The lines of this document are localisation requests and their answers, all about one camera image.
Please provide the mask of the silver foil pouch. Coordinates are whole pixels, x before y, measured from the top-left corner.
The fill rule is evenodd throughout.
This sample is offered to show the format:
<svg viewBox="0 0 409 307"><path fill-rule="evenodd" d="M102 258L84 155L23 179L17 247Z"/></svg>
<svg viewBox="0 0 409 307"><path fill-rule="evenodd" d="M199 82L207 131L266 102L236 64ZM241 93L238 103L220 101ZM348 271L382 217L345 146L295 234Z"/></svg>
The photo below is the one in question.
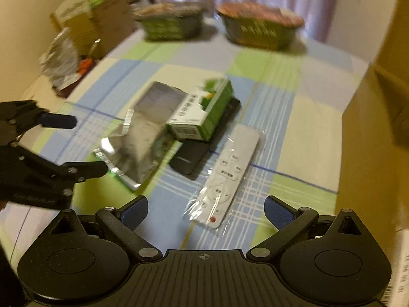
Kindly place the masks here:
<svg viewBox="0 0 409 307"><path fill-rule="evenodd" d="M149 178L171 147L174 138L167 123L185 97L178 88L151 83L127 111L124 122L94 150L131 191Z"/></svg>

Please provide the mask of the dark noodle bowl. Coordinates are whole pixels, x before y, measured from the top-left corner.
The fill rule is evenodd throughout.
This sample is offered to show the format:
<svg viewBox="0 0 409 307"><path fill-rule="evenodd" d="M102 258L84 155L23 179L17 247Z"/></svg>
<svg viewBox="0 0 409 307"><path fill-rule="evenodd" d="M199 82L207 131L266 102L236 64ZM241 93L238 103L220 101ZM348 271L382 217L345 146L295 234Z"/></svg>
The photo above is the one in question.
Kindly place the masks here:
<svg viewBox="0 0 409 307"><path fill-rule="evenodd" d="M217 14L228 40L245 47L286 49L304 27L304 19L297 13L254 2L226 2L217 7Z"/></svg>
<svg viewBox="0 0 409 307"><path fill-rule="evenodd" d="M163 2L133 12L150 41L188 40L200 35L204 6L199 2Z"/></svg>

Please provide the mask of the checked tablecloth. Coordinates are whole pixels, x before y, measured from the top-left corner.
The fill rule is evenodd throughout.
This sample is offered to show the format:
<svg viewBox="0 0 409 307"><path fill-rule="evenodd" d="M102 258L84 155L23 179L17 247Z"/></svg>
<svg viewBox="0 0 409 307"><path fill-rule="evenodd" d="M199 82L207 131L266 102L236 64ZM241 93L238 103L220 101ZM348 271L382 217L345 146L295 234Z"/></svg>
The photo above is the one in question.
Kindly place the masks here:
<svg viewBox="0 0 409 307"><path fill-rule="evenodd" d="M247 250L274 231L268 195L335 211L341 116L366 68L311 39L241 47L213 19L186 42L138 31L58 106L73 130L38 127L21 144L57 164L106 162L70 190L79 214L145 195L137 233L158 249Z"/></svg>

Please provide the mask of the crumpled white plastic bag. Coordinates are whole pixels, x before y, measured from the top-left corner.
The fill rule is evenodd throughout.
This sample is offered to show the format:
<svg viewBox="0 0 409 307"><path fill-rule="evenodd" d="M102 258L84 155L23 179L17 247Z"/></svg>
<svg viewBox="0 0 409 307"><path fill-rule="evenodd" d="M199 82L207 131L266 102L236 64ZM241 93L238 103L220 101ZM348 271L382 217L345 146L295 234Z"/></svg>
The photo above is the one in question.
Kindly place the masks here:
<svg viewBox="0 0 409 307"><path fill-rule="evenodd" d="M79 57L70 36L70 29L63 28L40 57L40 70L57 92L80 80Z"/></svg>

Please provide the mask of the right dark noodle bowl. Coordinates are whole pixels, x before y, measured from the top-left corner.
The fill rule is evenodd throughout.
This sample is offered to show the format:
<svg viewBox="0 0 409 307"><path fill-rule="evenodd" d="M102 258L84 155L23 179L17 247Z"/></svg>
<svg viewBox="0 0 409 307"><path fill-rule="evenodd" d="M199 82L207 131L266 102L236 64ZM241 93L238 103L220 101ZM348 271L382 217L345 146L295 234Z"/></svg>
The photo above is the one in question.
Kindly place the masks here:
<svg viewBox="0 0 409 307"><path fill-rule="evenodd" d="M228 40L245 47L286 49L304 27L304 19L297 13L254 2L226 2L217 7L217 14Z"/></svg>

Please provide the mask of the white remote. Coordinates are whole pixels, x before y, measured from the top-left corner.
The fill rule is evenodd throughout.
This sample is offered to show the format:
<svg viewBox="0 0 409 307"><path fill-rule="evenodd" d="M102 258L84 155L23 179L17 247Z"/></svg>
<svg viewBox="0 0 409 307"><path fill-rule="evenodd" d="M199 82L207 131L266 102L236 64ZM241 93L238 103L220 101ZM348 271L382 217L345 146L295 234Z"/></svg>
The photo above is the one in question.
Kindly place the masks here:
<svg viewBox="0 0 409 307"><path fill-rule="evenodd" d="M265 132L259 128L234 124L202 186L189 199L182 218L223 235L232 221L235 196L264 139Z"/></svg>

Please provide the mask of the side cardboard boxes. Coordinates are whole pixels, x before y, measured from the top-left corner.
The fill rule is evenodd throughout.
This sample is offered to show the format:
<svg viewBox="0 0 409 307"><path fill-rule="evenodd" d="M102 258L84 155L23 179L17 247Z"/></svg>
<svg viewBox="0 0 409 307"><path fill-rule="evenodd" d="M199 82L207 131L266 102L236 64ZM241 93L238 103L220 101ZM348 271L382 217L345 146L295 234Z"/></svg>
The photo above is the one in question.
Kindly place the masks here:
<svg viewBox="0 0 409 307"><path fill-rule="evenodd" d="M93 52L104 58L136 30L128 0L66 0L50 14L57 31L69 29L74 47L80 56Z"/></svg>

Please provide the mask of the left dark noodle bowl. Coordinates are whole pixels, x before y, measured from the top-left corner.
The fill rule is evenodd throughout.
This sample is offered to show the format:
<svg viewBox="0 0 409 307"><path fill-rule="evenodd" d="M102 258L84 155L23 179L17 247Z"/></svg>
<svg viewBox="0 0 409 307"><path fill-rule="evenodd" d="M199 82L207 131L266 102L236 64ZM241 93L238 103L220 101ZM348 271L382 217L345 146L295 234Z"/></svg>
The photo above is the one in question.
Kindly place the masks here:
<svg viewBox="0 0 409 307"><path fill-rule="evenodd" d="M163 2L133 12L150 41L188 40L200 35L204 6L199 2Z"/></svg>

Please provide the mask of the brown cardboard box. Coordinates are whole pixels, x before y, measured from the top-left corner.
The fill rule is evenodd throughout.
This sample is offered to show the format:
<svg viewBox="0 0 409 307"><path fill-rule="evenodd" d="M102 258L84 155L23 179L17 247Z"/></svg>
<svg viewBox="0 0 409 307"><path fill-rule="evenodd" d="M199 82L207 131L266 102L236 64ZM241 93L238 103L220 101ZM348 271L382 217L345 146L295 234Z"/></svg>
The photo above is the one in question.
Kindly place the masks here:
<svg viewBox="0 0 409 307"><path fill-rule="evenodd" d="M343 113L336 209L353 209L393 263L408 229L408 0Z"/></svg>

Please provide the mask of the green throat spray box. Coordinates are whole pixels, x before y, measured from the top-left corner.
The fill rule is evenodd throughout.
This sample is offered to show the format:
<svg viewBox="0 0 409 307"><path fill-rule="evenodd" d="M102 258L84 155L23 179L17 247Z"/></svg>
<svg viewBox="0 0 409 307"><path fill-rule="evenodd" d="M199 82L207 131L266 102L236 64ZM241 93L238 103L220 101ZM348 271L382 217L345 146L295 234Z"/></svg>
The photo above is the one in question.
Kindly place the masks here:
<svg viewBox="0 0 409 307"><path fill-rule="evenodd" d="M233 95L227 77L202 81L169 118L170 131L179 140L210 140Z"/></svg>

